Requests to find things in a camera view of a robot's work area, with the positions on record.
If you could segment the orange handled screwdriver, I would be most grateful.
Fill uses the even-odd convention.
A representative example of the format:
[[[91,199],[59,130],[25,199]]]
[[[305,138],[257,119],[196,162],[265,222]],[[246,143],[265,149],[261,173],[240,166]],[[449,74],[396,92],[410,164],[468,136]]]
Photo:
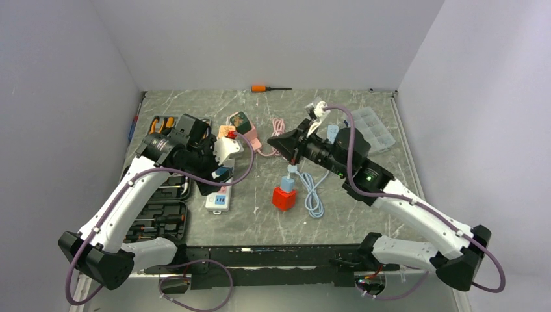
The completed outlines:
[[[263,92],[276,91],[276,90],[291,90],[291,88],[277,88],[277,87],[265,86],[265,85],[252,85],[250,90],[253,93],[263,93]]]

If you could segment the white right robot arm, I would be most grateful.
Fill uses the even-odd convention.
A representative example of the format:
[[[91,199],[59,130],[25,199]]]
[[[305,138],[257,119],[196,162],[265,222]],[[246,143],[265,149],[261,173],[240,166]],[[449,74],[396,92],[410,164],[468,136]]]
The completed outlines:
[[[481,248],[488,245],[491,231],[483,225],[470,227],[453,220],[415,196],[392,173],[368,158],[370,144],[358,130],[339,129],[330,140],[309,134],[310,124],[305,119],[267,143],[291,165],[308,159],[337,174],[353,199],[398,217],[426,240],[399,240],[370,232],[357,249],[359,264],[367,270],[380,265],[424,269],[453,289],[469,291],[485,255]]]

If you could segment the pink power strip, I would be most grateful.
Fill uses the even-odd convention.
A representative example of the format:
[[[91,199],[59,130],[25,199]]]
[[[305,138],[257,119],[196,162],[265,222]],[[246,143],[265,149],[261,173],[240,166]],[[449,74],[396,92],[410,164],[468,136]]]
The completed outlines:
[[[252,124],[252,130],[250,132],[244,134],[244,136],[251,142],[251,145],[253,146],[253,150],[257,151],[257,150],[261,149],[262,144],[258,139],[258,133],[257,133],[256,127],[254,126],[254,124],[252,123],[251,120],[250,120],[250,122]]]

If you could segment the black open tool case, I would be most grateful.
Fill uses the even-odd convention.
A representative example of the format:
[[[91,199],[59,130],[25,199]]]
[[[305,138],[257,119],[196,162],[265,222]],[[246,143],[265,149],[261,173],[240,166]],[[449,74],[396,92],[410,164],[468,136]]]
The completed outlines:
[[[170,176],[150,197],[125,235],[124,242],[139,242],[157,237],[183,240],[192,182],[185,176]]]

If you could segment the white long power strip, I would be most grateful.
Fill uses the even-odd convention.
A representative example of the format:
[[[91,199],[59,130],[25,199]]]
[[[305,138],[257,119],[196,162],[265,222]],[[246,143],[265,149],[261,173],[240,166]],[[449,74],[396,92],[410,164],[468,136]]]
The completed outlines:
[[[233,169],[235,167],[235,160],[228,159],[224,162],[223,166],[217,169],[212,176],[220,177],[225,174],[229,174],[230,178],[227,180],[231,182],[233,176]],[[214,215],[220,215],[228,212],[231,199],[231,187],[222,187],[218,192],[211,193],[205,200],[205,208]]]

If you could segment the dark green cube adapter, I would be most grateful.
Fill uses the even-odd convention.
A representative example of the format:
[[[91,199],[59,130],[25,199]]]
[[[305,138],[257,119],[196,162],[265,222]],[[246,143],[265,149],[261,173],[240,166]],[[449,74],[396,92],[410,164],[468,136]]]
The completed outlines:
[[[249,118],[242,111],[236,112],[231,115],[229,117],[229,122],[236,128],[239,133],[243,135],[252,130],[252,124]]]

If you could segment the orange handled pliers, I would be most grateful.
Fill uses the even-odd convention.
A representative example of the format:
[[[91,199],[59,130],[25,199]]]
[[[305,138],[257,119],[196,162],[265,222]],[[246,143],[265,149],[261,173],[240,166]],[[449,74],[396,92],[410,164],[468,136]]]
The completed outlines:
[[[175,118],[172,116],[170,117],[155,116],[150,123],[148,133],[149,134],[161,133],[165,129],[169,129],[173,127],[174,124],[175,124]]]

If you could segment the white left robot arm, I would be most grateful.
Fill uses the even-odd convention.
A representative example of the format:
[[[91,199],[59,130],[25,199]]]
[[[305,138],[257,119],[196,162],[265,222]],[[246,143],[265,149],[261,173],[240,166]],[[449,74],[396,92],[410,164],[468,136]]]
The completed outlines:
[[[186,266],[183,245],[174,238],[127,238],[153,193],[172,173],[191,174],[202,194],[220,189],[229,175],[215,172],[241,145],[230,138],[205,135],[209,125],[188,114],[176,126],[144,137],[120,184],[102,208],[76,233],[62,234],[58,245],[72,267],[109,290],[131,273],[162,265],[177,273]]]

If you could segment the light blue power strip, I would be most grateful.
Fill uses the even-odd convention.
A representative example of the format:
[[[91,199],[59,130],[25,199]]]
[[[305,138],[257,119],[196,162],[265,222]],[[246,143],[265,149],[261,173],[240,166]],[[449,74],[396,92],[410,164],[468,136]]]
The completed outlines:
[[[327,126],[327,139],[331,144],[335,142],[338,132],[339,132],[339,127],[337,125],[330,124]]]

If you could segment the red cube socket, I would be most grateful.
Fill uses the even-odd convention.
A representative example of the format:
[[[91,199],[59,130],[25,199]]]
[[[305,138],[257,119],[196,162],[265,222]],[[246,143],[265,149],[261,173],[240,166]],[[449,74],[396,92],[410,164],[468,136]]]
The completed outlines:
[[[297,191],[292,190],[285,192],[283,189],[276,187],[272,193],[272,205],[281,211],[288,211],[296,204]]]

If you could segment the orange wooden cube adapter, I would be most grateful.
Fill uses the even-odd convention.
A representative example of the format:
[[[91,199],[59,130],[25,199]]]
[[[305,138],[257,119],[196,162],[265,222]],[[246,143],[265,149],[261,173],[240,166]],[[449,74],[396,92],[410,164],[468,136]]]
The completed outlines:
[[[228,134],[232,131],[236,131],[235,126],[233,125],[221,125],[218,128],[218,138],[227,137]]]

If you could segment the light blue cube adapter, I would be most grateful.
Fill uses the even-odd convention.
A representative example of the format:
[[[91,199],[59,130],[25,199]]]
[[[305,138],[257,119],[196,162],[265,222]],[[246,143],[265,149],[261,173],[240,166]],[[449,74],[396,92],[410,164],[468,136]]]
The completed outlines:
[[[283,176],[280,181],[279,188],[285,193],[292,193],[294,191],[295,180],[288,176]]]

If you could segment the clear plastic screw organizer box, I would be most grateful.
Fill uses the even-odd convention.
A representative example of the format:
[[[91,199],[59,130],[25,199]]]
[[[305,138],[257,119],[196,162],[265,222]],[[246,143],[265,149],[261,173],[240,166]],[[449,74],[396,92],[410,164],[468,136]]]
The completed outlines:
[[[354,110],[351,114],[356,130],[370,144],[369,155],[383,153],[395,145],[396,140],[371,107]]]

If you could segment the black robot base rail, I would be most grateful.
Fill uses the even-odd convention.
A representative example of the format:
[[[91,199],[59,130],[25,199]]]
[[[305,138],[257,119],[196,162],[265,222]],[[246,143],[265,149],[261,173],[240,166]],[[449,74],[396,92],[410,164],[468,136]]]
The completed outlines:
[[[189,246],[180,268],[154,266],[147,274],[182,274],[193,290],[227,286],[331,284],[353,287],[363,275],[399,270],[359,252],[358,244]]]

